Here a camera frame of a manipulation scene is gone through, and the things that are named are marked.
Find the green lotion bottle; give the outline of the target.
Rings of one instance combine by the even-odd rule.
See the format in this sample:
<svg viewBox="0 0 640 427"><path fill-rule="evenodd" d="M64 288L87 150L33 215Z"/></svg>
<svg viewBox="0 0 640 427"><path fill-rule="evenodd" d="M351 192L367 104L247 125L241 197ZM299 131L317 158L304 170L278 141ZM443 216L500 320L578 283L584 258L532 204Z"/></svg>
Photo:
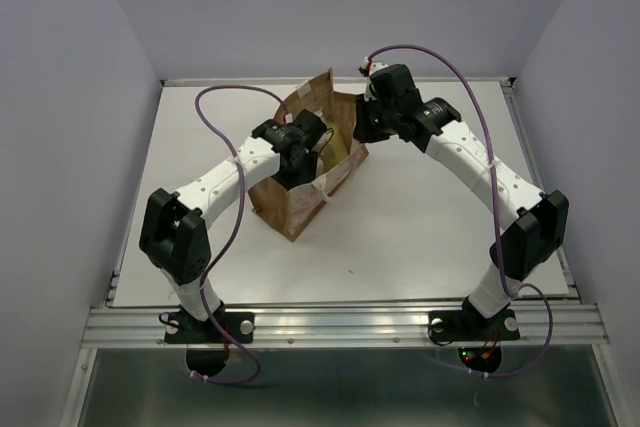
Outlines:
<svg viewBox="0 0 640 427"><path fill-rule="evenodd" d="M327 121L326 126L328 130L321 141L321 150L319 152L324 173L336 167L349 156L349 151L337 124Z"/></svg>

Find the brown canvas tote bag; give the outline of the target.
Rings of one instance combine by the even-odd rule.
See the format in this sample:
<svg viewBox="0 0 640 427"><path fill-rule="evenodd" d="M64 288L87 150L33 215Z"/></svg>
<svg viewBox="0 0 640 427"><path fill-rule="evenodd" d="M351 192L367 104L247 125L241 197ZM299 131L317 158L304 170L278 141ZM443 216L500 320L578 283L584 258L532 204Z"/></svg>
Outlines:
<svg viewBox="0 0 640 427"><path fill-rule="evenodd" d="M326 173L318 157L315 179L289 191L273 178L275 174L249 189L256 215L290 241L300 236L369 155L364 144L353 137L356 96L335 89L332 69L300 84L278 107L271 124L283 123L284 112L302 109L316 113L325 124L327 121L336 123L349 156Z"/></svg>

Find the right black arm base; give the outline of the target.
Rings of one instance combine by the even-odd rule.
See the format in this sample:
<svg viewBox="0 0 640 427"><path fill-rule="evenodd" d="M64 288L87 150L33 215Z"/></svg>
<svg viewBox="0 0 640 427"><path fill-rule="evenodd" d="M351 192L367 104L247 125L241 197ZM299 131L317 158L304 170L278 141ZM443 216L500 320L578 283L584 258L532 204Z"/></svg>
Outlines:
<svg viewBox="0 0 640 427"><path fill-rule="evenodd" d="M428 314L427 335L437 346L459 344L463 366L482 374L494 374L500 367L502 341L520 339L511 309L503 309L491 319L464 310L438 310Z"/></svg>

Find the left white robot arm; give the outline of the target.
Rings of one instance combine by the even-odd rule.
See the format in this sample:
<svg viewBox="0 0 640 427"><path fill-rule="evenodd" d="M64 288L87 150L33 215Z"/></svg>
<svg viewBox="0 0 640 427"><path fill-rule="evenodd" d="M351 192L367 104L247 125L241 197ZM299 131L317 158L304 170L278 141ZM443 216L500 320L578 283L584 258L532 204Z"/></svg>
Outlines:
<svg viewBox="0 0 640 427"><path fill-rule="evenodd" d="M174 192L159 188L149 196L139 248L169 281L189 315L188 329L199 340L215 339L223 320L217 312L222 301L202 278L212 258L209 228L265 179L286 188L312 181L318 160L315 147L329 130L306 109L290 123L269 119L198 179Z"/></svg>

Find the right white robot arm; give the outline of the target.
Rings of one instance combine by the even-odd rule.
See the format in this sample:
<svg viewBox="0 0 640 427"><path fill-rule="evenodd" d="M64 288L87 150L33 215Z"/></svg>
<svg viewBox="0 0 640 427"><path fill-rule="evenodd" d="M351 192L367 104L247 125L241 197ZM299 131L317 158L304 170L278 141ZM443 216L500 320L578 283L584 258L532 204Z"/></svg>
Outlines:
<svg viewBox="0 0 640 427"><path fill-rule="evenodd" d="M463 331L482 337L529 275L562 245L569 201L558 190L544 192L490 156L449 102L423 100L407 66L367 61L360 72L367 84L356 98L354 138L376 143L396 136L413 144L447 168L494 216L499 238L489 249L490 267L460 313Z"/></svg>

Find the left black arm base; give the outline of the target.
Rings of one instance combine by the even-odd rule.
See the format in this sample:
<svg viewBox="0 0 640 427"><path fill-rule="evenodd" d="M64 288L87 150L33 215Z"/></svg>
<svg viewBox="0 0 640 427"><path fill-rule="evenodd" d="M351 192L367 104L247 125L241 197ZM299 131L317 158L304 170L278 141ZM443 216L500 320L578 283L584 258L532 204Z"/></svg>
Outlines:
<svg viewBox="0 0 640 427"><path fill-rule="evenodd" d="M223 330L241 344L253 342L255 314L249 311L226 312L223 308L214 313ZM187 348L186 365L190 370L209 378L220 374L230 358L230 342L210 320L200 322L184 309L163 312L158 315L165 328L164 342Z"/></svg>

